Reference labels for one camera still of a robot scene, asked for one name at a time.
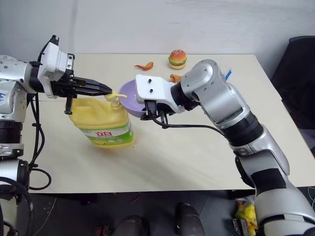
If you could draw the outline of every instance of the plastic bowl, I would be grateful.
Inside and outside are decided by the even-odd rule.
[[[145,114],[145,105],[137,102],[135,80],[131,80],[124,84],[120,88],[119,93],[127,96],[127,98],[120,97],[119,101],[129,114],[138,118],[141,118],[143,114]]]

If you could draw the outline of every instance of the yellow bottle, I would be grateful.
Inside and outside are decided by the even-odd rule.
[[[100,148],[118,148],[129,146],[134,141],[134,133],[128,118],[128,112],[118,97],[126,97],[112,92],[102,102],[95,98],[76,98],[72,103],[73,124],[88,139]]]

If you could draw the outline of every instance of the bottle label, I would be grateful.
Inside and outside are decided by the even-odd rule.
[[[111,129],[80,129],[93,144],[113,146],[133,141],[134,134],[131,123]]]

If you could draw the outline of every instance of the white wall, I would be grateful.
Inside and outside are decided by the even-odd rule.
[[[74,53],[255,54],[271,76],[288,39],[315,35],[314,0],[0,0],[0,49],[34,60],[52,34]]]

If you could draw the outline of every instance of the white table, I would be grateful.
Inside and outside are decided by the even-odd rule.
[[[315,161],[281,98],[253,55],[189,55],[186,68],[168,67],[168,55],[76,55],[75,75],[98,80],[114,90],[138,73],[161,76],[189,71],[202,59],[214,59],[223,71],[232,68],[229,82],[243,95],[286,154],[290,180],[296,186],[315,185]],[[153,61],[142,72],[135,64]],[[136,141],[122,149],[98,149],[76,128],[64,111],[64,98],[40,96],[40,120],[46,144],[38,158],[52,176],[42,193],[95,193],[164,190],[248,189],[234,164],[228,142],[208,129],[166,129],[152,121],[130,117]],[[23,135],[24,159],[30,161],[35,128],[28,109]],[[170,123],[211,124],[200,108],[176,114]],[[31,185],[43,186],[46,177],[32,173]]]

